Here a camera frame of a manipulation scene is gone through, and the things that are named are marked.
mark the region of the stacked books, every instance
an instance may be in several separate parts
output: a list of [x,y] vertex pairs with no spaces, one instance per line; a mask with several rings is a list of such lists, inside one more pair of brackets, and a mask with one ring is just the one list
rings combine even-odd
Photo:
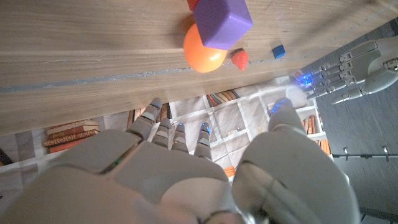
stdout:
[[222,91],[207,95],[207,100],[209,101],[209,105],[211,107],[218,106],[222,103],[226,103],[237,98],[239,98],[239,96],[234,90]]
[[307,134],[315,134],[315,115],[311,115],[309,118],[304,119],[302,124]]
[[319,145],[319,147],[321,147],[322,151],[326,153],[326,155],[331,154],[328,140],[319,140],[317,141],[317,144]]
[[86,138],[99,133],[98,122],[91,119],[49,127],[44,147],[49,153],[70,149]]

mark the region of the robotic finger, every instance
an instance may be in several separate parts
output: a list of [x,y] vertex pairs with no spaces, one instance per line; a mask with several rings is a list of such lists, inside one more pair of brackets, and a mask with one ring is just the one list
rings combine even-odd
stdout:
[[164,118],[157,128],[156,134],[152,140],[158,146],[165,147],[169,146],[169,130],[170,130],[170,120]]
[[195,156],[213,161],[210,152],[210,127],[208,123],[201,124]]
[[154,98],[141,116],[131,124],[131,127],[126,132],[136,134],[140,136],[142,140],[147,140],[156,122],[156,118],[160,113],[161,107],[162,100],[160,98]]
[[172,145],[172,151],[173,150],[189,153],[187,141],[185,140],[185,127],[182,123],[179,123],[175,129],[174,141]]

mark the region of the wood grain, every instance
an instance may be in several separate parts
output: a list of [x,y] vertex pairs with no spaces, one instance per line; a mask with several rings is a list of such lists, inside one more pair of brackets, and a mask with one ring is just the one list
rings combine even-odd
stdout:
[[[228,57],[199,74],[184,70],[186,0],[1,1],[0,134],[290,75],[398,12],[394,0],[246,2],[254,26],[231,51],[244,47],[253,63],[240,72]],[[279,44],[287,53],[274,60]]]

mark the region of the blue cube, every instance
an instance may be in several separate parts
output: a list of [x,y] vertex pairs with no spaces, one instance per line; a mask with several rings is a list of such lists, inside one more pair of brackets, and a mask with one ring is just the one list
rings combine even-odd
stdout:
[[274,58],[278,59],[283,57],[286,52],[284,46],[281,44],[278,47],[272,49],[272,53],[274,54]]

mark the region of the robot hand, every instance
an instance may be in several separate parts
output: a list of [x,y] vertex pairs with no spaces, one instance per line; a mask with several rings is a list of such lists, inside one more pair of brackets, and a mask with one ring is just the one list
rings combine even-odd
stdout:
[[397,80],[398,36],[365,42],[323,64],[312,76],[300,79],[311,83],[305,91],[313,93],[307,99],[363,83],[361,87],[336,97],[333,104],[376,93]]
[[303,131],[287,98],[272,110],[232,185],[211,161],[203,123],[188,153],[183,124],[171,150],[159,99],[126,132],[107,130],[64,152],[9,207],[0,223],[359,223],[353,189]]

